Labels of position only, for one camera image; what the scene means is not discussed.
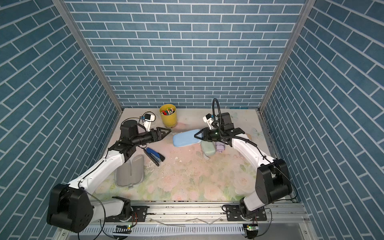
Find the white sleeve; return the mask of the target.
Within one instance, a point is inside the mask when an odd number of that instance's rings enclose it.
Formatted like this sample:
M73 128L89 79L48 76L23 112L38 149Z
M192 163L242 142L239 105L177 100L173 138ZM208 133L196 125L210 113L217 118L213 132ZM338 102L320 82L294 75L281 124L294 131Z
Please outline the white sleeve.
M178 133L173 136L173 145L175 147L187 147L194 144L198 144L201 142L200 139L195 138L195 134L197 134L200 130L190 130L183 133Z

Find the grey sleeve back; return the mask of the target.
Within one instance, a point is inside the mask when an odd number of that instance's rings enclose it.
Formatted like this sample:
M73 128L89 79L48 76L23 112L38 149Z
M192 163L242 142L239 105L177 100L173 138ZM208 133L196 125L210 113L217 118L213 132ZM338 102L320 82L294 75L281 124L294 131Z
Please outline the grey sleeve back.
M201 148L205 158L210 158L216 153L216 144L214 142L201 141Z

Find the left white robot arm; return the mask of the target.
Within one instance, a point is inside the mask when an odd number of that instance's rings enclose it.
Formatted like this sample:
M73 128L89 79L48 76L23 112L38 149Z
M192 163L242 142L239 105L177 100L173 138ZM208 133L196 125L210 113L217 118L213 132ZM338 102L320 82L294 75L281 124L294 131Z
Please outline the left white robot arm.
M141 125L127 120L120 126L120 138L108 148L97 163L67 184L56 185L50 193L47 223L74 233L82 232L89 223L116 218L121 222L132 219L129 199L115 196L111 201L100 201L93 195L98 186L117 168L130 160L141 145L159 142L171 133L157 127L139 133Z

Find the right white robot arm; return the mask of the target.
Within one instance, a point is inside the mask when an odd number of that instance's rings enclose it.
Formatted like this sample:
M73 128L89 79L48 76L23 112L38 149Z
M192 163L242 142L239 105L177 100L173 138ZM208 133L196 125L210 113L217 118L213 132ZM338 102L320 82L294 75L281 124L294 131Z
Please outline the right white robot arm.
M290 195L293 185L286 162L261 151L241 128L235 128L229 113L207 114L203 121L208 125L194 137L206 142L219 142L237 150L256 171L255 190L240 200L240 211L248 218L264 206Z

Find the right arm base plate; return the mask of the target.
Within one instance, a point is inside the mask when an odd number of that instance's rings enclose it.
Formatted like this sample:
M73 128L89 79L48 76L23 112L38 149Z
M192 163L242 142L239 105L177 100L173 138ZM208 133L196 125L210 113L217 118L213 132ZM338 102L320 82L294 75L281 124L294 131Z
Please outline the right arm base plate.
M266 211L264 207L254 211L248 211L243 205L223 205L222 210L226 213L227 221L266 221Z

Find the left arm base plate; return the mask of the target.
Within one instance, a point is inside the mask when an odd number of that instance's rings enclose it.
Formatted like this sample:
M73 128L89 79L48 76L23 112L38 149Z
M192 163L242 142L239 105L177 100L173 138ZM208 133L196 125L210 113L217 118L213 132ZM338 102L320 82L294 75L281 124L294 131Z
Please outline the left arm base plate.
M117 216L106 218L108 223L139 223L145 222L148 212L148 206L131 206L131 209L123 209L122 213Z

